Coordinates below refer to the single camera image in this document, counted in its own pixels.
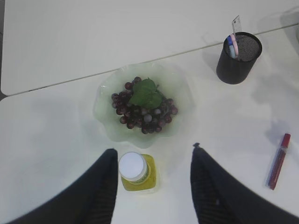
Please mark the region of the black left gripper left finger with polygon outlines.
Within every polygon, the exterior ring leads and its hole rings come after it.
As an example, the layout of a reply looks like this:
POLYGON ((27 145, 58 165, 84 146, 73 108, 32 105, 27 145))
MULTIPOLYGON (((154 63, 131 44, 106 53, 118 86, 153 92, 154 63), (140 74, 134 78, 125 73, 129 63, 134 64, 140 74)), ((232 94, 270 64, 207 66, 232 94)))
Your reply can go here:
POLYGON ((109 224, 118 188, 118 153, 107 149, 61 193, 13 224, 109 224))

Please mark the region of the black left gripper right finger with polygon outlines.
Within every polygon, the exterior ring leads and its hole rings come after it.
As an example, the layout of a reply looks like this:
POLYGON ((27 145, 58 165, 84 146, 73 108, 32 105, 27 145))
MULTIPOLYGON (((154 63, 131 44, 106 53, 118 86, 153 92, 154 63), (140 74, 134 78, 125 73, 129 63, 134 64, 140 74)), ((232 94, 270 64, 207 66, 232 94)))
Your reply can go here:
POLYGON ((268 202, 194 143, 190 169, 194 209, 200 224, 297 224, 299 218, 268 202))

